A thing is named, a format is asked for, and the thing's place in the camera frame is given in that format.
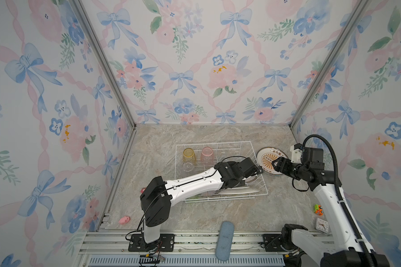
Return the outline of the orange sunburst printed plate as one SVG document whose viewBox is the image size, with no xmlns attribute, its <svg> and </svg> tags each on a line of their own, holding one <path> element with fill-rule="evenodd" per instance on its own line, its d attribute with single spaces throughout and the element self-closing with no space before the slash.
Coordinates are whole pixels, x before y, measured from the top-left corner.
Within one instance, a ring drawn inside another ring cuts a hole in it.
<svg viewBox="0 0 401 267">
<path fill-rule="evenodd" d="M 282 175 L 282 173 L 276 171 L 272 165 L 272 162 L 280 157 L 288 158 L 282 150 L 273 147 L 261 148 L 256 154 L 258 164 L 263 168 L 264 172 L 272 176 Z"/>
</svg>

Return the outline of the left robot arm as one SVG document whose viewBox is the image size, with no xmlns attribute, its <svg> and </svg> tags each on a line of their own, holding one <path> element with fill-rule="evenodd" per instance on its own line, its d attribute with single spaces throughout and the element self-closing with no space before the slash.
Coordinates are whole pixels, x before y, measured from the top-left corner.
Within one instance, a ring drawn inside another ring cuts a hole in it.
<svg viewBox="0 0 401 267">
<path fill-rule="evenodd" d="M 160 238 L 160 225 L 169 218 L 170 209 L 175 204 L 195 195 L 231 189 L 245 179 L 263 173 L 262 167 L 252 159 L 229 161 L 227 157 L 208 170 L 179 180 L 164 181 L 161 176 L 153 178 L 140 196 L 143 211 L 141 235 L 146 244 Z"/>
</svg>

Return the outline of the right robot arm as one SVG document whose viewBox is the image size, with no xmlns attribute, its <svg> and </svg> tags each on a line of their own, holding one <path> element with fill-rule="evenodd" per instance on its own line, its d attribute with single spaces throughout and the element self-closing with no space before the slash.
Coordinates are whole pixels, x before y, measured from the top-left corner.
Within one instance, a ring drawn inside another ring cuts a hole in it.
<svg viewBox="0 0 401 267">
<path fill-rule="evenodd" d="M 389 260 L 375 252 L 353 218 L 339 180 L 332 171 L 325 171 L 323 163 L 304 164 L 280 157 L 273 168 L 295 180 L 304 180 L 326 211 L 331 225 L 333 245 L 316 240 L 305 227 L 285 224 L 279 239 L 272 244 L 286 251 L 302 250 L 321 267 L 388 267 Z"/>
</svg>

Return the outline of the white plate lower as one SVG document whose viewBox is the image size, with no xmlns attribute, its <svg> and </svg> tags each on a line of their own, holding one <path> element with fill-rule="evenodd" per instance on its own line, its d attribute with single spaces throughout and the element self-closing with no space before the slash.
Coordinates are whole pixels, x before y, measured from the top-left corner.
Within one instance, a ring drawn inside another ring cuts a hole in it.
<svg viewBox="0 0 401 267">
<path fill-rule="evenodd" d="M 218 192 L 218 195 L 241 195 L 241 194 L 255 194 L 259 190 L 251 188 L 248 186 L 238 187 L 238 188 L 228 188 L 223 189 Z"/>
</svg>

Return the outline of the pink translucent cup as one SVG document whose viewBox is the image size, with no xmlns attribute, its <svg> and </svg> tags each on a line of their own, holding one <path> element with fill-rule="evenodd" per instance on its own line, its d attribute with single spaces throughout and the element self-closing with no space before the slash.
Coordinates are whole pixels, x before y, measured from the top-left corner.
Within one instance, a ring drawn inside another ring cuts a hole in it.
<svg viewBox="0 0 401 267">
<path fill-rule="evenodd" d="M 213 165 L 215 161 L 213 149 L 211 147 L 204 147 L 201 151 L 200 159 L 203 165 Z"/>
</svg>

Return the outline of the orange green small toy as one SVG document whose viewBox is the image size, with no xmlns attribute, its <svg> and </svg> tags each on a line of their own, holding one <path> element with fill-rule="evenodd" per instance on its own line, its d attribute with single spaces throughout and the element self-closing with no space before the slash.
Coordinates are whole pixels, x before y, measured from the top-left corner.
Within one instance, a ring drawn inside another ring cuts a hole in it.
<svg viewBox="0 0 401 267">
<path fill-rule="evenodd" d="M 323 216 L 324 213 L 323 213 L 322 206 L 321 206 L 321 205 L 318 205 L 318 204 L 315 204 L 315 205 L 314 205 L 314 213 L 315 213 L 316 215 L 318 215 L 318 216 Z"/>
</svg>

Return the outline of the clear glass cup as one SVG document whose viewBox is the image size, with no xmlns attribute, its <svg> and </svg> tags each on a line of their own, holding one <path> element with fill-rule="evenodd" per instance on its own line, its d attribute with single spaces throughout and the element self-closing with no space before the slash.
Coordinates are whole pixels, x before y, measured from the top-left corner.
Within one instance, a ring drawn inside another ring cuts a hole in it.
<svg viewBox="0 0 401 267">
<path fill-rule="evenodd" d="M 183 173 L 190 173 L 195 169 L 195 165 L 192 162 L 184 162 L 182 164 Z"/>
</svg>

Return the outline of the yellow translucent cup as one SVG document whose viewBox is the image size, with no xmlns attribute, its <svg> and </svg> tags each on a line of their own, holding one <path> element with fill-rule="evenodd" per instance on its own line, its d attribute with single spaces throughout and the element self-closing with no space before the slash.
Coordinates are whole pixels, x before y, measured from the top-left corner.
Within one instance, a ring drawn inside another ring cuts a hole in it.
<svg viewBox="0 0 401 267">
<path fill-rule="evenodd" d="M 196 153 L 192 148 L 186 148 L 183 151 L 183 162 L 190 162 L 193 165 L 196 165 Z"/>
</svg>

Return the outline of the small white clock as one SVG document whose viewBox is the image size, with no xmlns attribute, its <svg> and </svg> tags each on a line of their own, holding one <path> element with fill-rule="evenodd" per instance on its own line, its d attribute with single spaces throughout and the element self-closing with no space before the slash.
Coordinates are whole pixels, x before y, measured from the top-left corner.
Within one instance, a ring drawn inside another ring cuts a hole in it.
<svg viewBox="0 0 401 267">
<path fill-rule="evenodd" d="M 324 234 L 330 233 L 329 223 L 322 218 L 316 218 L 315 229 Z"/>
</svg>

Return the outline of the pink small toy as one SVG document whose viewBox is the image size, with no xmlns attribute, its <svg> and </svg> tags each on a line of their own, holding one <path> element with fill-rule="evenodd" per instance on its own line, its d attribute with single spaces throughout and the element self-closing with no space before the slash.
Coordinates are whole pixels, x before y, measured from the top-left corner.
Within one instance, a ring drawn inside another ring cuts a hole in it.
<svg viewBox="0 0 401 267">
<path fill-rule="evenodd" d="M 119 220 L 120 225 L 125 225 L 131 221 L 131 217 L 129 216 L 124 216 Z"/>
</svg>

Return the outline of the aluminium corner post right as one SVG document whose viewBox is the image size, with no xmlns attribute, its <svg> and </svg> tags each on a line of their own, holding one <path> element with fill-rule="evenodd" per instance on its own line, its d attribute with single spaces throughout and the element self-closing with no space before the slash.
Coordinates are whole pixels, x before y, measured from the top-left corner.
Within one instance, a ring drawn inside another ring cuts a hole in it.
<svg viewBox="0 0 401 267">
<path fill-rule="evenodd" d="M 362 19 L 362 16 L 366 12 L 366 9 L 369 6 L 369 4 L 370 1 L 368 0 L 361 0 L 355 2 L 355 6 L 346 21 L 346 25 L 339 32 L 335 45 L 330 49 L 327 57 L 325 58 L 323 65 L 319 70 L 317 78 L 314 79 L 311 87 L 307 90 L 306 95 L 301 101 L 300 106 L 296 109 L 296 113 L 289 124 L 291 130 L 294 130 L 297 127 L 297 124 L 301 120 L 301 117 L 303 116 L 303 113 L 306 110 L 307 106 L 309 105 L 311 99 L 314 97 L 317 89 L 320 87 L 320 85 L 326 78 L 326 75 L 328 74 L 329 70 L 332 68 L 333 64 L 337 60 L 338 56 L 340 55 L 343 49 L 343 46 L 350 39 L 351 34 L 353 33 L 357 24 Z"/>
</svg>

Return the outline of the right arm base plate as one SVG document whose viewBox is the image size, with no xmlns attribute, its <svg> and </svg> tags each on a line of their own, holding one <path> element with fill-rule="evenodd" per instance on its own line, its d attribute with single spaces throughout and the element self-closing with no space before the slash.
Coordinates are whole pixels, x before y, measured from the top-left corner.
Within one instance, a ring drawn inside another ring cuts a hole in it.
<svg viewBox="0 0 401 267">
<path fill-rule="evenodd" d="M 282 234 L 263 234 L 261 248 L 265 252 L 284 252 L 286 249 L 282 246 Z"/>
</svg>

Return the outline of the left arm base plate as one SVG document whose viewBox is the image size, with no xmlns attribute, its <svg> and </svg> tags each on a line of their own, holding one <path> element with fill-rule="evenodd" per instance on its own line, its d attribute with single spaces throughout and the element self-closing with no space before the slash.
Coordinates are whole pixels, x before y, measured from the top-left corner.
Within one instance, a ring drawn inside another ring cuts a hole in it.
<svg viewBox="0 0 401 267">
<path fill-rule="evenodd" d="M 158 240 L 146 243 L 142 234 L 132 234 L 129 239 L 129 252 L 173 252 L 175 245 L 174 234 L 160 234 Z"/>
</svg>

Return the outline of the aluminium front rail frame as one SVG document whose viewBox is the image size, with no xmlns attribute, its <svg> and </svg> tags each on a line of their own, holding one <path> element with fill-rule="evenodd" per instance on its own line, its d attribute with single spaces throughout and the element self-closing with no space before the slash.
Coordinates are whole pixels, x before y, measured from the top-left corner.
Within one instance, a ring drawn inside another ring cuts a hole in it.
<svg viewBox="0 0 401 267">
<path fill-rule="evenodd" d="M 310 231 L 316 240 L 333 245 L 331 234 Z M 129 252 L 132 234 L 112 230 L 87 233 L 76 253 L 75 267 L 245 267 L 286 266 L 305 254 L 296 249 L 284 252 L 265 252 L 261 248 L 263 234 L 279 232 L 234 232 L 229 260 L 216 258 L 218 231 L 166 231 L 174 234 L 173 252 Z"/>
</svg>

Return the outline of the aluminium corner post left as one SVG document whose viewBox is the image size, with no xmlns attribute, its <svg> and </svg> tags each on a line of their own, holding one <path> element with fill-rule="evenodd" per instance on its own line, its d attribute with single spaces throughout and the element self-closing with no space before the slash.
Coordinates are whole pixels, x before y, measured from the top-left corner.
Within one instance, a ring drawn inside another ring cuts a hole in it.
<svg viewBox="0 0 401 267">
<path fill-rule="evenodd" d="M 117 97 L 118 104 L 122 108 L 123 114 L 124 114 L 125 118 L 128 120 L 130 128 L 132 130 L 135 130 L 136 124 L 134 122 L 133 117 L 130 114 L 130 110 L 125 101 L 124 94 L 121 92 L 121 90 L 117 84 L 117 80 L 112 73 L 111 67 L 110 67 L 109 62 L 106 57 L 106 54 L 105 54 L 103 48 L 101 47 L 100 40 L 98 39 L 98 36 L 91 24 L 91 21 L 89 19 L 88 14 L 86 13 L 86 10 L 83 6 L 82 1 L 70 0 L 69 3 L 70 3 L 70 6 L 74 9 L 77 19 L 80 21 L 81 28 L 84 30 L 84 32 L 87 36 L 87 39 L 92 46 L 92 51 L 93 51 L 96 59 L 99 61 L 100 69 L 103 70 L 105 77 L 106 77 L 107 81 L 109 82 L 113 93 Z"/>
</svg>

